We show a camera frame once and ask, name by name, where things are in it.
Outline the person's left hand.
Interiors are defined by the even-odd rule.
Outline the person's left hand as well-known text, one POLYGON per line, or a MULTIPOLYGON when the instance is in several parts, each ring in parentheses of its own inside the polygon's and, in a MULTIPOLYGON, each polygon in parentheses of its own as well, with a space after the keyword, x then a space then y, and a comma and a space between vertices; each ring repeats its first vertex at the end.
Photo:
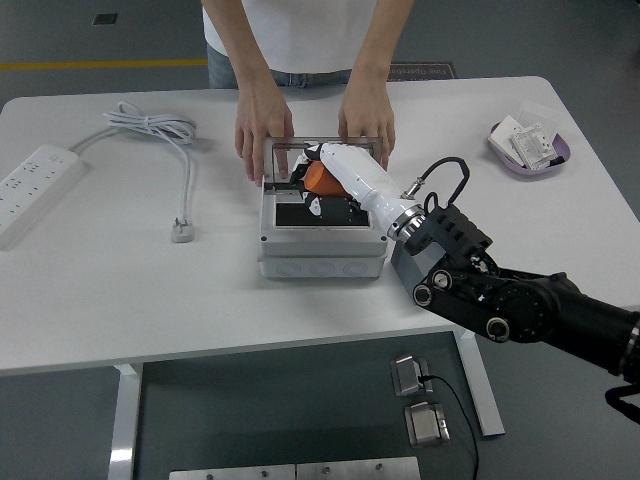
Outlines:
POLYGON ((351 78, 338 113, 338 134, 343 138, 382 140, 379 163, 387 170, 395 147, 395 116, 386 82, 351 78))

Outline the person's right hand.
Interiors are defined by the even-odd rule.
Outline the person's right hand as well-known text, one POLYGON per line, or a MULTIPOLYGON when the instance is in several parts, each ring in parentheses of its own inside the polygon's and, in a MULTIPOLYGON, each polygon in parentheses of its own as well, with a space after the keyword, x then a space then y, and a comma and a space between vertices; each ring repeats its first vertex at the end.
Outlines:
POLYGON ((278 89, 241 88, 235 122, 235 148, 245 174, 257 187, 264 177, 267 138, 294 135, 292 114, 278 89))

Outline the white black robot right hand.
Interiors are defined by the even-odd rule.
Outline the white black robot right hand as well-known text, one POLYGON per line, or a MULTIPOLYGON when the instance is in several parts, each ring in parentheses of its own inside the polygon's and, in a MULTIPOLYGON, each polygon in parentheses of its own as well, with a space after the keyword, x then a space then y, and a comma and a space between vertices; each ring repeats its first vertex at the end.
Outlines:
POLYGON ((408 199, 386 170, 355 145, 321 143, 303 150, 290 183, 311 214, 339 223, 354 212, 372 213, 385 234, 408 237, 424 222, 424 210, 408 199))

